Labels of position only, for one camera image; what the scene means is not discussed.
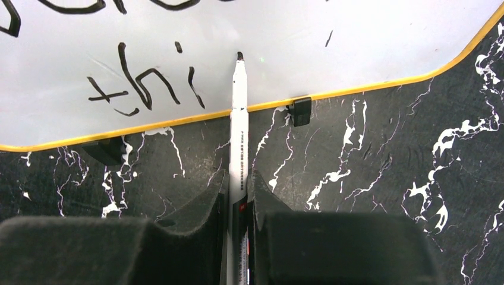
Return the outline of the white marker pen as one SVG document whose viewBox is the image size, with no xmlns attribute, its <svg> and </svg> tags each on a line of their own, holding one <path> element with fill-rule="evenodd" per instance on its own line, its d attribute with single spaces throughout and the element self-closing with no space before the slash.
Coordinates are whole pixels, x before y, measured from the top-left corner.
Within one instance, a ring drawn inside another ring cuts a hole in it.
<svg viewBox="0 0 504 285">
<path fill-rule="evenodd" d="M 229 146 L 229 220 L 226 284 L 248 282 L 248 78 L 242 52 L 237 53 L 232 77 Z"/>
</svg>

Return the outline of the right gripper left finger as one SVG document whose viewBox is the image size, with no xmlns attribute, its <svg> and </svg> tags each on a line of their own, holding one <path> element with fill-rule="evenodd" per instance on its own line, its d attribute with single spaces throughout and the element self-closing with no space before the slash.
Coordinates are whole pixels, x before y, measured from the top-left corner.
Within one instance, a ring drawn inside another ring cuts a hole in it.
<svg viewBox="0 0 504 285">
<path fill-rule="evenodd" d="M 153 221 L 18 216 L 1 223 L 2 284 L 220 284 L 228 173 Z"/>
</svg>

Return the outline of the yellow framed whiteboard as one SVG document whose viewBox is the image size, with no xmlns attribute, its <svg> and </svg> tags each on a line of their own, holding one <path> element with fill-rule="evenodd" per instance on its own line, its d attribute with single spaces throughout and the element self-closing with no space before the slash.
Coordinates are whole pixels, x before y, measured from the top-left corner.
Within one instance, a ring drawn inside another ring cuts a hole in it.
<svg viewBox="0 0 504 285">
<path fill-rule="evenodd" d="M 2 1 L 1 150 L 226 116 L 238 52 L 252 111 L 452 68 L 502 1 Z"/>
</svg>

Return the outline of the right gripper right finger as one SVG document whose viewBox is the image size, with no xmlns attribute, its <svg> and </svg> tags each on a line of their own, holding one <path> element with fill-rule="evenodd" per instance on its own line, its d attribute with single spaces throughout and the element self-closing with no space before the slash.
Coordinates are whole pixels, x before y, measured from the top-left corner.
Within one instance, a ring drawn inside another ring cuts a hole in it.
<svg viewBox="0 0 504 285">
<path fill-rule="evenodd" d="M 295 211 L 258 170 L 247 180 L 251 284 L 443 284 L 410 219 Z"/>
</svg>

